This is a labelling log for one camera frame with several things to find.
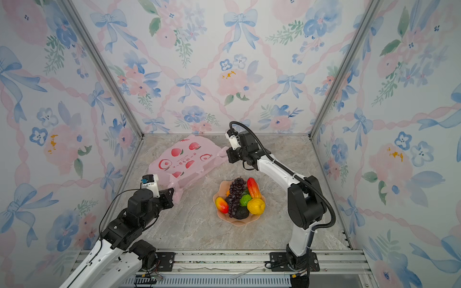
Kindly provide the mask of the pink plastic bag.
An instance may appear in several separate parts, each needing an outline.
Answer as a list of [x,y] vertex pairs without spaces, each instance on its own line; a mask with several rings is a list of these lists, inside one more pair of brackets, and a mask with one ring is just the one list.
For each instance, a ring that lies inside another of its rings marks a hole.
[[185,188],[228,162],[227,150],[227,146],[191,134],[166,149],[149,165],[148,173],[158,176],[160,186],[174,189],[172,201],[178,204]]

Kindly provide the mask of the red orange pepper fruit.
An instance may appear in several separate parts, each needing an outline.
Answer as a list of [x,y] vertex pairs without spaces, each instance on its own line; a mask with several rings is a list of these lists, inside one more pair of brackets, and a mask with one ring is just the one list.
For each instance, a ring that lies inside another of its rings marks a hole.
[[253,199],[260,199],[262,197],[259,186],[254,178],[249,178],[247,180],[247,189]]

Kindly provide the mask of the yellow lemon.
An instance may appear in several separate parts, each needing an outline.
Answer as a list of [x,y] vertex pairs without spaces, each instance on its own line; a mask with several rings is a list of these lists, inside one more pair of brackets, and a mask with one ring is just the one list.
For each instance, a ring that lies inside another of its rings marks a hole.
[[265,202],[260,198],[253,198],[248,201],[247,209],[253,215],[260,216],[265,211]]

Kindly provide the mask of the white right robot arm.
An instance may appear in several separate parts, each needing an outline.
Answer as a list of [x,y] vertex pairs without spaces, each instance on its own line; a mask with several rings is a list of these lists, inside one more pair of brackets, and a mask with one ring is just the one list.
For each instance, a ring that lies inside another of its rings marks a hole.
[[285,259],[272,260],[270,269],[284,266],[299,275],[309,274],[314,270],[311,246],[315,233],[336,224],[334,208],[323,195],[318,179],[297,174],[279,162],[249,128],[244,132],[230,128],[226,138],[231,145],[227,150],[230,163],[248,164],[286,189],[288,214],[294,227]]

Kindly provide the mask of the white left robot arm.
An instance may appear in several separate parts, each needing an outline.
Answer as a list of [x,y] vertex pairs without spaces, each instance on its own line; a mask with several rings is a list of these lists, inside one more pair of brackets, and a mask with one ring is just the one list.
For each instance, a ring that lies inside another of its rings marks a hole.
[[158,256],[156,248],[138,238],[150,228],[160,212],[171,209],[174,189],[159,192],[147,188],[134,192],[127,208],[112,220],[83,262],[61,285],[62,288],[117,288],[138,271],[144,270],[152,283],[151,272],[160,264],[171,268],[173,256]]

